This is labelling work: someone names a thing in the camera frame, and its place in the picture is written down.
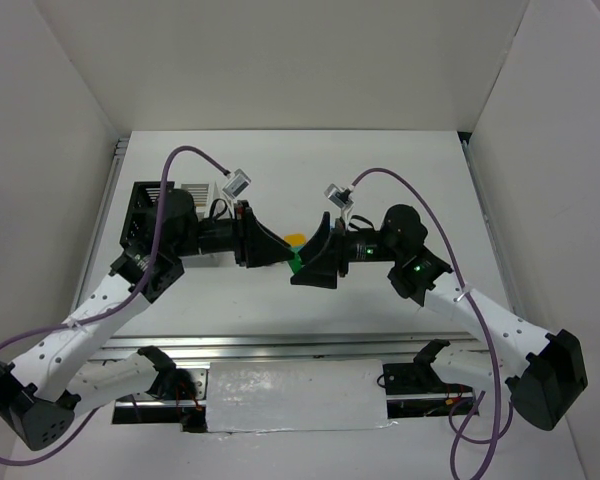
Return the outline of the green rounded lego brick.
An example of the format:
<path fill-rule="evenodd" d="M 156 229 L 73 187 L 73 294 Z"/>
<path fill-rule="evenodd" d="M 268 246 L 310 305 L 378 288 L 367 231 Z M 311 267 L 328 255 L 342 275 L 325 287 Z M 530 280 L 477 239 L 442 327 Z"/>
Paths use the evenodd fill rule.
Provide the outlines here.
<path fill-rule="evenodd" d="M 294 258 L 288 261 L 288 265 L 293 274 L 297 273 L 303 268 L 303 262 L 298 252 L 294 253 Z"/>

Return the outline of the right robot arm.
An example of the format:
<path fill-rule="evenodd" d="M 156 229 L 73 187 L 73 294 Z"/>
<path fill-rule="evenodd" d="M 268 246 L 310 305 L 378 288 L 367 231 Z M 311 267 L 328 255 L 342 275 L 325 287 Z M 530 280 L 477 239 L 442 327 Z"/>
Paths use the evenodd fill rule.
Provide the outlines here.
<path fill-rule="evenodd" d="M 447 341 L 432 341 L 416 358 L 425 371 L 445 383 L 500 391 L 529 424 L 554 429 L 588 385 L 579 339 L 565 329 L 552 333 L 534 325 L 461 286 L 452 267 L 426 247 L 427 235 L 418 212 L 404 204 L 390 207 L 379 229 L 350 230 L 325 213 L 300 251 L 302 266 L 291 282 L 334 289 L 352 263 L 391 263 L 387 278 L 399 297 L 496 354 L 481 360 Z"/>

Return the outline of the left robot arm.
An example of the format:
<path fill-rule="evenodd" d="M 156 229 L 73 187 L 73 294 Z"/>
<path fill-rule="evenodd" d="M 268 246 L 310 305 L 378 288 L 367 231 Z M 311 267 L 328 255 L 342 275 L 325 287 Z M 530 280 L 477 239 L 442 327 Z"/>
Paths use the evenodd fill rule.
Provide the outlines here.
<path fill-rule="evenodd" d="M 134 184 L 120 244 L 121 256 L 59 329 L 0 361 L 0 416 L 32 451 L 51 446 L 87 411 L 127 395 L 193 398 L 191 375 L 156 346 L 104 365 L 90 361 L 184 275 L 184 258 L 231 252 L 238 265 L 259 268 L 294 257 L 248 202 L 237 202 L 228 218 L 200 219 L 188 191 L 168 185 L 160 192 L 155 182 Z"/>

